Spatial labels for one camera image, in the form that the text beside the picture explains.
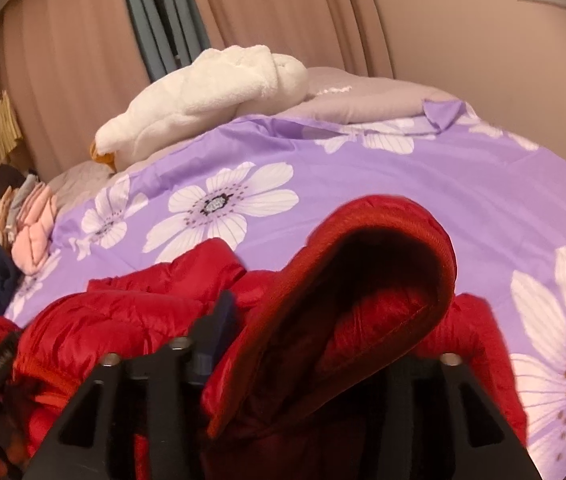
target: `white plush toy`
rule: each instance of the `white plush toy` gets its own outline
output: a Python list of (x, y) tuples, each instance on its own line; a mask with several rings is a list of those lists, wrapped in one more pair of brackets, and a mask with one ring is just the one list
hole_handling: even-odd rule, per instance
[(274, 115), (303, 101), (307, 69), (263, 45), (204, 51), (135, 97), (96, 132), (92, 158), (114, 153), (118, 171), (247, 114)]

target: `pink curtain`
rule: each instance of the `pink curtain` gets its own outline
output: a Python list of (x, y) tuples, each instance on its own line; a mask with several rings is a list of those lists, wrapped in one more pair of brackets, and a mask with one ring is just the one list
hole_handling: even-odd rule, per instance
[(392, 76), (374, 0), (196, 0), (211, 44), (265, 44), (306, 66)]
[(0, 15), (0, 87), (45, 180), (88, 160), (148, 84), (125, 0), (11, 0)]

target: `metal screw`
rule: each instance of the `metal screw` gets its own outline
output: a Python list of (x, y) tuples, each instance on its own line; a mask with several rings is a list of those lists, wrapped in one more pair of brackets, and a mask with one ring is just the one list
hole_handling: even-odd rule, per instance
[(121, 358), (118, 354), (105, 354), (100, 361), (103, 366), (116, 366), (121, 362)]
[(463, 363), (461, 356), (458, 354), (443, 354), (439, 357), (442, 364), (447, 366), (458, 366)]
[(169, 343), (172, 350), (185, 350), (192, 346), (192, 339), (189, 337), (175, 337)]

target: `red jacket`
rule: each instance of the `red jacket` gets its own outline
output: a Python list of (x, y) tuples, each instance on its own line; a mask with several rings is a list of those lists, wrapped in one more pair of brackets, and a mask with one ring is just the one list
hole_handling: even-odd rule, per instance
[[(215, 238), (170, 264), (94, 280), (23, 332), (11, 384), (30, 450), (103, 354), (156, 351), (224, 289), (242, 330), (201, 398), (209, 478), (354, 478), (364, 422), (330, 401), (409, 351), (459, 354), (525, 443), (490, 307), (454, 297), (455, 278), (450, 240), (425, 209), (371, 196), (336, 210), (280, 272), (246, 271)], [(13, 329), (0, 318), (0, 341)]]

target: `bedsheet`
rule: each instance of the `bedsheet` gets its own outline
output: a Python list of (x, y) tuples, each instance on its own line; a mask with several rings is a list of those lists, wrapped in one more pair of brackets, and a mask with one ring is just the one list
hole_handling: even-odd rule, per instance
[(447, 230), (457, 292), (489, 300), (545, 480), (566, 475), (566, 162), (460, 102), (342, 126), (239, 118), (126, 174), (55, 225), (52, 256), (7, 317), (25, 325), (88, 280), (221, 237), (250, 269), (280, 269), (332, 210), (370, 193), (419, 202)]

